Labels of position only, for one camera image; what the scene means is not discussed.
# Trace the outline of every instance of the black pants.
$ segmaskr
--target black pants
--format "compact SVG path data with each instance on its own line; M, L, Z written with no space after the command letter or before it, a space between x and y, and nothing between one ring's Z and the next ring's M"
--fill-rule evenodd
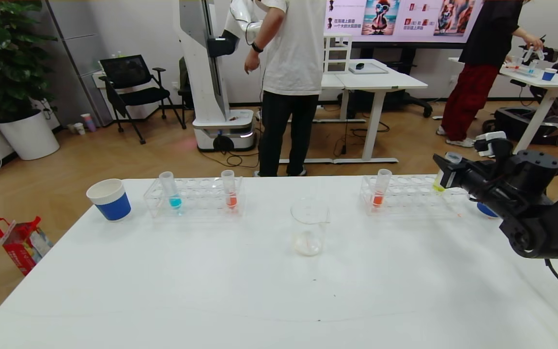
M292 115L292 148L288 175L297 176L310 147L311 123L316 115L318 95L277 95L264 91L260 141L260 176L276 177L283 133Z

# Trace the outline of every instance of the red bag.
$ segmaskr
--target red bag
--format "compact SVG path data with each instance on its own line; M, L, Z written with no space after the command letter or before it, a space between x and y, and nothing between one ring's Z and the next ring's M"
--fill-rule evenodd
M8 227L6 232L0 228L0 243L7 254L14 261L23 275L36 266L47 252L53 247L53 243L48 240L42 229L38 228L40 217L36 217L32 222L11 224L6 219L0 218Z

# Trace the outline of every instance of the white robot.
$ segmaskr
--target white robot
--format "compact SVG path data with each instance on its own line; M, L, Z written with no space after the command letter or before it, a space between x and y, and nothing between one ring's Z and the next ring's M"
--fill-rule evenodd
M255 3L267 10L259 0ZM262 26L254 0L232 0L221 35L213 0L173 0L173 28L180 39L195 104L195 138L201 151L255 147L253 111L230 110L221 56L234 53L239 38L251 44Z

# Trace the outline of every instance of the red pants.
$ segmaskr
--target red pants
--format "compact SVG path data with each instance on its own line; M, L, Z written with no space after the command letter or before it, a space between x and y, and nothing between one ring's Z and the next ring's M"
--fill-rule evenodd
M462 141L475 115L488 99L488 94L500 67L465 65L458 84L447 100L442 126L450 141Z

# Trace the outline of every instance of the man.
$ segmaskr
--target man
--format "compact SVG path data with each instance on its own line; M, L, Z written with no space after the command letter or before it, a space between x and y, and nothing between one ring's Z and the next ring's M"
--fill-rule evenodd
M530 0L485 0L472 29L460 61L465 68L460 73L436 133L447 136L451 145L472 148L475 141L467 138L478 111L485 106L505 57L512 47L512 37L521 37L528 47L539 50L544 43L518 26L523 4Z
M263 76L260 170L255 175L275 177L279 168L283 133L292 115L289 176L304 176L311 124L322 91L324 0L262 0L268 7L244 63L246 73L260 65L266 51Z

